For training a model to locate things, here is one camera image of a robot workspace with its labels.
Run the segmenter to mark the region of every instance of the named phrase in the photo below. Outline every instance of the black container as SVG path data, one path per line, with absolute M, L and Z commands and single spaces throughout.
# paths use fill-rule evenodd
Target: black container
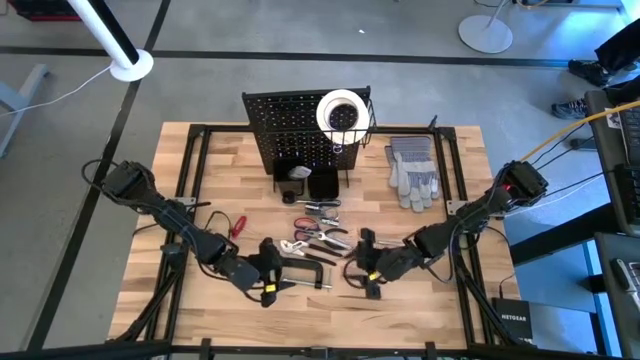
M 340 195 L 338 168 L 335 166 L 314 168 L 307 178 L 307 183 L 311 199 L 336 199 Z
M 300 158 L 282 158 L 273 161 L 273 181 L 278 184 L 280 193 L 293 191 L 296 196 L 304 194 L 304 179 L 292 180 L 289 178 L 289 171 L 296 166 L 302 166 L 304 162 Z

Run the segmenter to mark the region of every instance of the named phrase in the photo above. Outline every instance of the gray work glove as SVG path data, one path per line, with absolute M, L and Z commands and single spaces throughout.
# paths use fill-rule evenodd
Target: gray work glove
M 389 177 L 389 186 L 393 188 L 398 187 L 398 168 L 395 157 L 393 157 L 393 150 L 391 146 L 384 147 L 384 153 L 387 155 L 387 161 L 389 162 L 389 167 L 391 168 L 391 177 Z M 400 207 L 403 209 L 408 209 L 411 207 L 411 200 L 409 199 L 409 195 L 400 195 L 398 193 L 398 200 L 400 200 Z
M 436 167 L 429 151 L 431 140 L 428 137 L 393 137 L 391 148 L 396 160 L 398 196 L 408 196 L 411 208 L 422 212 L 433 205 L 431 199 L 439 196 Z

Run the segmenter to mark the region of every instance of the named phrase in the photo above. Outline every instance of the gray floor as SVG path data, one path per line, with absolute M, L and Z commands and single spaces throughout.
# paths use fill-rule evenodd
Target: gray floor
M 159 1 L 111 1 L 137 45 L 142 45 Z M 348 52 L 482 56 L 455 32 L 467 15 L 487 12 L 471 1 L 190 1 L 171 5 L 156 48 L 292 52 Z M 327 8 L 340 8 L 331 12 Z M 622 25 L 611 10 L 510 8 L 503 15 L 516 42 L 503 57 L 593 57 L 592 50 Z M 32 24 L 0 18 L 0 45 L 97 47 L 80 24 Z M 0 79 L 19 86 L 36 63 L 52 76 L 37 101 L 55 98 L 107 66 L 103 58 L 0 55 Z M 549 105 L 592 89 L 562 69 L 339 62 L 156 59 L 142 82 L 116 154 L 150 164 L 162 122 L 245 121 L 246 92 L 371 85 L 381 124 L 480 125 L 491 168 L 498 168 L 567 125 Z M 0 351 L 21 346 L 86 185 L 82 163 L 105 143 L 127 85 L 103 75 L 74 97 L 28 113 L 9 156 L 0 161 Z M 582 135 L 589 136 L 584 129 Z M 545 168 L 557 189 L 599 172 L 595 153 L 574 152 Z M 596 181 L 549 207 L 506 221 L 512 243 L 607 201 Z M 99 343 L 113 312 L 136 216 L 101 200 L 47 346 Z M 575 282 L 587 275 L 582 249 L 569 249 L 517 271 L 525 299 L 593 310 Z M 571 349 L 585 349 L 575 344 Z

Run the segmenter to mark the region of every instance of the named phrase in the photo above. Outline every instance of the shoe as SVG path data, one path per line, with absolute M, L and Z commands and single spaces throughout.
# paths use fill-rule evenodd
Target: shoe
M 609 73 L 597 61 L 570 60 L 569 72 L 597 87 L 607 85 L 613 77 L 613 74 Z
M 580 120 L 587 117 L 587 103 L 584 99 L 551 105 L 553 116 L 563 120 Z

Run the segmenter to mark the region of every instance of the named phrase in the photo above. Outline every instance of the butcher block tabletop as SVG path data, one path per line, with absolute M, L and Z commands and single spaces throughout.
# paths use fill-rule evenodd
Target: butcher block tabletop
M 162 128 L 152 171 L 158 191 L 165 197 L 175 193 L 190 125 L 165 123 Z M 482 133 L 478 126 L 455 129 L 468 196 L 475 200 L 492 183 Z M 340 172 L 340 227 L 349 234 L 338 237 L 351 245 L 356 245 L 359 229 L 363 227 L 374 230 L 378 240 L 400 244 L 404 236 L 421 226 L 445 220 L 442 196 L 421 214 L 398 206 L 396 190 L 388 185 L 390 169 L 384 146 L 389 145 L 389 137 L 374 134 L 369 145 L 360 148 L 356 167 L 348 174 L 349 187 L 344 171 Z M 199 147 L 198 140 L 185 194 L 190 193 Z M 446 141 L 444 147 L 452 195 L 456 199 L 455 176 Z M 264 171 L 254 135 L 213 133 L 207 154 L 198 201 L 210 201 L 211 205 L 198 208 L 195 224 L 204 227 L 213 210 L 225 212 L 234 223 L 240 216 L 246 216 L 245 230 L 235 240 L 241 255 L 257 253 L 258 244 L 265 237 L 291 239 L 293 222 L 304 214 L 304 208 L 284 205 L 279 191 L 273 191 L 272 178 Z M 433 145 L 431 157 L 436 161 Z M 140 216 L 138 227 L 152 222 L 151 217 Z M 226 220 L 216 216 L 210 228 L 226 233 L 227 226 Z M 493 220 L 491 226 L 503 230 L 501 222 Z M 166 232 L 156 226 L 133 238 L 109 338 L 124 332 L 152 297 L 161 257 L 159 248 L 165 236 Z M 486 230 L 477 248 L 487 296 L 497 296 L 500 281 L 514 271 L 508 244 L 497 232 Z M 345 262 L 340 259 L 335 267 L 324 265 L 325 283 L 331 283 L 331 290 L 297 285 L 279 292 L 275 304 L 264 309 L 246 299 L 230 283 L 206 277 L 190 254 L 174 344 L 200 345 L 203 338 L 211 338 L 216 346 L 415 349 L 424 348 L 425 342 L 432 341 L 437 349 L 466 348 L 455 281 L 443 284 L 429 272 L 414 269 L 400 280 L 382 285 L 381 300 L 367 300 L 364 290 L 354 289 L 343 280 Z M 447 257 L 439 260 L 433 269 L 441 277 L 448 276 Z M 284 275 L 313 280 L 311 273 L 289 272 L 287 268 Z M 506 298 L 519 298 L 515 277 L 505 281 L 503 289 Z M 259 297 L 260 290 L 250 293 Z M 480 313 L 473 297 L 469 295 L 469 298 L 475 338 L 482 341 Z M 167 303 L 165 301 L 160 312 L 156 338 L 164 333 Z

